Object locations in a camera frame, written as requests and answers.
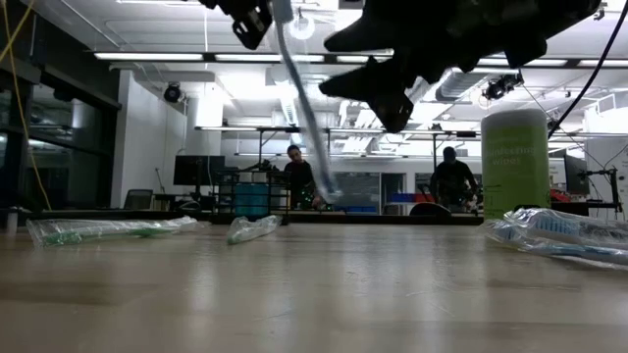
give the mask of ceiling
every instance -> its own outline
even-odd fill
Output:
[[[35,10],[89,48],[97,51],[249,52],[233,35],[231,18],[221,11],[209,11],[201,6],[183,5],[183,3],[181,6],[156,4],[162,0],[152,0],[151,4],[129,3],[137,1],[46,0],[37,1]],[[303,15],[315,21],[315,31],[309,39],[292,43],[293,49],[297,51],[303,51],[302,49],[306,48],[306,52],[309,53],[326,52],[323,47],[324,38],[339,28],[349,25],[360,15],[360,11],[338,10],[338,0],[319,0],[316,3],[304,0],[298,3],[304,2],[307,4],[303,6]],[[617,18],[617,13],[606,12],[601,21],[587,19],[557,35],[549,40],[547,57],[597,58]],[[269,33],[258,52],[276,53],[277,47],[275,36]],[[609,57],[628,58],[628,26],[620,31]],[[135,70],[137,79],[149,81],[156,87],[156,90],[163,89],[167,83],[165,79],[161,79],[164,73],[196,75],[214,73],[224,86],[227,95],[225,118],[232,120],[247,118],[248,122],[251,118],[268,119],[273,112],[282,110],[277,86],[268,85],[267,71],[271,67],[272,65],[263,64],[216,63],[127,65],[128,69]],[[316,64],[300,68],[303,75],[314,77],[307,85],[307,92],[315,111],[339,113],[342,101],[322,95],[316,83],[321,77],[332,76],[350,69],[352,67],[347,65]],[[545,109],[551,110],[568,105],[589,78],[591,70],[524,69],[522,73],[529,92]],[[198,81],[183,82],[182,86],[192,94],[204,89],[204,84]],[[623,87],[628,88],[628,71],[602,71],[590,92],[591,95],[600,96]],[[477,126],[487,114],[493,112],[538,107],[529,92],[524,88],[517,88],[504,99],[491,105],[487,102],[478,102],[477,96],[471,94],[470,102],[454,104],[444,111],[447,114],[447,123],[461,122],[459,126],[464,124],[472,128]],[[425,104],[417,104],[415,111],[434,108]],[[582,116],[581,111],[575,111],[567,120],[565,129],[578,129]]]

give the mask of wooden table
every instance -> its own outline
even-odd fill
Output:
[[[473,227],[227,227],[33,251],[0,236],[2,352],[623,352],[628,275]]]

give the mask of ceiling duct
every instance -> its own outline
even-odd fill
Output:
[[[436,90],[439,102],[455,102],[468,94],[469,89],[477,86],[486,78],[486,74],[453,73]]]

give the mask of person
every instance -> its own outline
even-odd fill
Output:
[[[435,201],[443,206],[459,206],[459,200],[463,198],[469,182],[471,192],[474,194],[478,189],[469,166],[456,159],[453,147],[447,147],[443,151],[444,161],[440,163],[432,175],[430,190],[435,195]]]
[[[317,207],[321,203],[321,198],[316,195],[312,167],[303,159],[301,150],[296,145],[288,147],[288,157],[290,162],[284,168],[284,172],[290,173],[290,207],[292,209]],[[311,205],[302,204],[303,191],[314,193]]]

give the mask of computer monitor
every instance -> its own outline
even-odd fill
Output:
[[[212,184],[209,156],[177,156],[175,158],[175,185],[209,186]]]
[[[564,159],[567,191],[571,194],[589,195],[589,179],[582,177],[582,173],[587,171],[587,161],[567,155]]]

